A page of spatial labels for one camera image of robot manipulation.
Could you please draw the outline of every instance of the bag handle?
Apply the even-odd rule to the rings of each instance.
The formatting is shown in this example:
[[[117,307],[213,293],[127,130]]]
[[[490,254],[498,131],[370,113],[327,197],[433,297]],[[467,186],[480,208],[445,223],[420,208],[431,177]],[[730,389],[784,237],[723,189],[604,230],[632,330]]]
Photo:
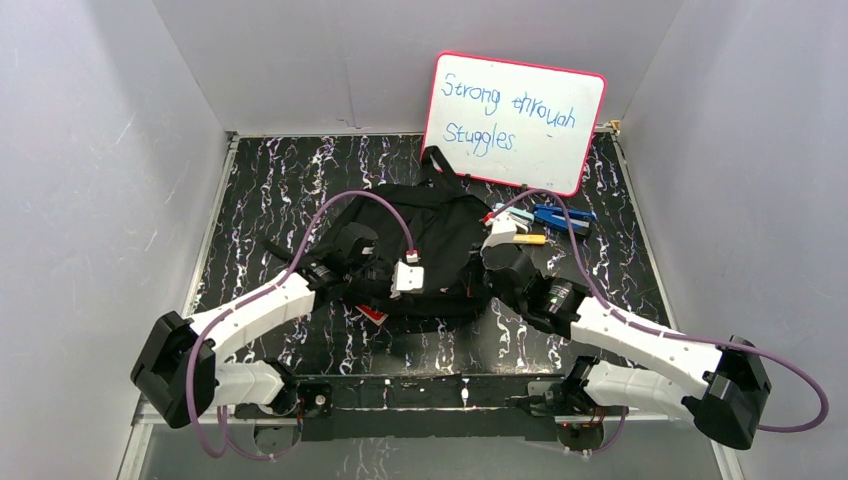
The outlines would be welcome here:
[[[436,170],[433,164],[437,164],[442,171]],[[433,182],[439,188],[458,188],[462,190],[462,184],[456,176],[456,172],[448,163],[448,159],[435,145],[430,145],[421,154],[421,169],[424,171],[424,179]]]

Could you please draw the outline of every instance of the white wall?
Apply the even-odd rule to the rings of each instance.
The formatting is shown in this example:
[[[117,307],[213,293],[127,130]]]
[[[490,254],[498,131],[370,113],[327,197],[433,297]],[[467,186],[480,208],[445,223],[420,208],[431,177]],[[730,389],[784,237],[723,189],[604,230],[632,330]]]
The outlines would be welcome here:
[[[444,50],[599,72],[621,118],[683,0],[154,0],[227,130],[421,132]]]
[[[0,6],[3,478],[114,478],[225,135],[149,0]]]
[[[818,429],[759,433],[748,479],[845,478],[848,4],[688,1],[624,117],[623,146],[671,307],[823,383]],[[817,412],[774,365],[763,421]]]

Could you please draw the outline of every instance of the yellow marker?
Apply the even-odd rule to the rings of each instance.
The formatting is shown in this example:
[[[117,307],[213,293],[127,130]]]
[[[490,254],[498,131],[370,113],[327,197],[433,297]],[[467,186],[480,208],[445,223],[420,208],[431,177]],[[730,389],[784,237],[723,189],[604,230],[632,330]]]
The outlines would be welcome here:
[[[512,237],[512,243],[524,245],[544,245],[547,241],[544,235],[516,235]]]

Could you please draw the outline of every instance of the black bag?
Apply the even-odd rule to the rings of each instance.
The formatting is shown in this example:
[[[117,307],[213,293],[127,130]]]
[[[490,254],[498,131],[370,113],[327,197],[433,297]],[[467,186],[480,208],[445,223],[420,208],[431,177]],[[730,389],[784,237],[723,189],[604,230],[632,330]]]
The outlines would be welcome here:
[[[425,180],[418,186],[384,184],[370,190],[391,203],[409,226],[424,267],[422,293],[390,298],[394,266],[404,258],[407,244],[397,220],[371,199],[356,197],[331,221],[312,255],[320,258],[322,251],[332,251],[346,225],[365,225],[377,233],[374,257],[352,274],[343,301],[388,315],[479,315],[492,298],[482,283],[480,259],[480,247],[488,236],[481,220],[492,210],[462,188],[438,147],[424,149],[422,169]],[[423,185],[429,182],[431,187]]]

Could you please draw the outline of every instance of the black marble table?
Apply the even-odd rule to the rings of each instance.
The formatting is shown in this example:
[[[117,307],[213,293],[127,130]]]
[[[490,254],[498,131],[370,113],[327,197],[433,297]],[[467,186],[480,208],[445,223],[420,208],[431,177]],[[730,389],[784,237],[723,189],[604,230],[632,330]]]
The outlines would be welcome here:
[[[417,183],[421,146],[418,135],[241,139],[195,310],[228,302],[276,275],[282,263],[262,248],[262,240],[294,251],[316,210],[334,194],[381,183]],[[492,206],[519,193],[476,180],[464,180],[464,185]],[[550,202],[537,198],[525,206],[532,203]],[[668,325],[611,134],[595,135],[582,189],[569,204],[598,218],[580,252],[601,291],[618,306]],[[313,243],[341,208],[330,211]],[[534,262],[553,274],[581,280],[567,235],[546,233],[546,246],[524,247]],[[493,301],[478,319],[410,322],[390,317],[382,326],[333,303],[268,332],[236,356],[245,362],[277,357],[297,374],[440,375],[567,373],[576,356],[592,354],[623,361],[537,332]]]

